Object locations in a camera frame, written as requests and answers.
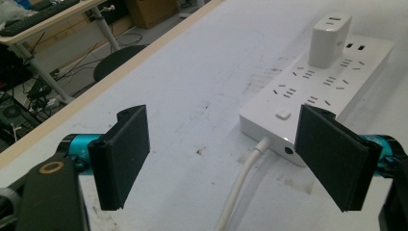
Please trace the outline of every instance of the white table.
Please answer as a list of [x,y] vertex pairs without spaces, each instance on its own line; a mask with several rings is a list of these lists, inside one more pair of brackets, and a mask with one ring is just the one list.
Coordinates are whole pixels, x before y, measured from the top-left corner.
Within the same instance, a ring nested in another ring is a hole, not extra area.
[[[240,107],[309,47],[312,26],[330,12],[351,13],[352,34],[395,42],[345,125],[407,148],[407,10],[402,0],[213,0],[2,153],[0,186],[65,135],[104,133],[117,112],[146,104],[151,153],[125,208],[100,211],[93,178],[81,177],[92,230],[214,230],[256,144],[240,132]],[[269,152],[250,172],[230,230],[379,230],[390,182],[373,178],[363,211],[342,214],[307,167]]]

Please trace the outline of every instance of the white power adapter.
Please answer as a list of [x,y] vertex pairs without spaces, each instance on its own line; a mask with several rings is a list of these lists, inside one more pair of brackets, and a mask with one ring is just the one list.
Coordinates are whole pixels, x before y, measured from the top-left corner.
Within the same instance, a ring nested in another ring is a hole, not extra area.
[[342,122],[388,60],[389,40],[348,36],[351,16],[330,13],[314,28],[311,48],[240,111],[241,130],[271,150],[306,166],[293,149],[302,104],[323,108]]
[[310,45],[309,65],[328,68],[342,55],[350,22],[349,14],[331,13],[316,24]]

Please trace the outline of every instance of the white cable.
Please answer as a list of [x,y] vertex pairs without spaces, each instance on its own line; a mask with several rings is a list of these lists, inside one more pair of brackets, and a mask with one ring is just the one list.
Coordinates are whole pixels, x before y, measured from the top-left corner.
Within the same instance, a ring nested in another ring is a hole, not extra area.
[[11,125],[11,126],[12,126],[12,128],[13,128],[14,140],[15,140],[15,141],[17,141],[17,134],[15,133],[14,124],[13,124],[13,123],[11,123],[10,125]]
[[240,194],[243,181],[245,180],[246,175],[251,170],[252,166],[255,164],[258,158],[261,157],[261,155],[269,149],[271,144],[272,140],[270,138],[263,137],[262,140],[255,146],[255,149],[253,150],[249,158],[245,161],[245,164],[242,167],[240,175],[238,175],[238,178],[235,182],[234,188],[231,191],[227,203],[224,206],[221,217],[219,218],[216,231],[225,230],[232,215],[232,212],[234,210],[235,204],[238,199],[238,195]]
[[27,102],[28,98],[24,100],[23,106],[25,107],[25,103]]

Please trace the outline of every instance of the office chair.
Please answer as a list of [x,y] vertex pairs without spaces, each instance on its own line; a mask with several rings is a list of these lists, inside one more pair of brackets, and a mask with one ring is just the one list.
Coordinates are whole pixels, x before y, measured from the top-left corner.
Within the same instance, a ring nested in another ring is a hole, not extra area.
[[116,70],[122,64],[126,63],[132,57],[137,55],[145,47],[145,45],[129,46],[115,51],[96,66],[95,70],[93,71],[93,79],[95,82],[101,81],[112,71]]

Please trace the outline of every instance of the white power strip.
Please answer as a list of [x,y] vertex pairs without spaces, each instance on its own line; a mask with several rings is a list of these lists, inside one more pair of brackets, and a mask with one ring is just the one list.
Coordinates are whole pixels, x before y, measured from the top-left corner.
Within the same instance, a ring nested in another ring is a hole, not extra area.
[[342,46],[343,53],[326,69],[309,65],[308,51],[273,79],[241,109],[242,132],[256,141],[270,137],[270,149],[306,166],[293,149],[300,106],[323,108],[342,122],[381,72],[394,44],[349,36]]

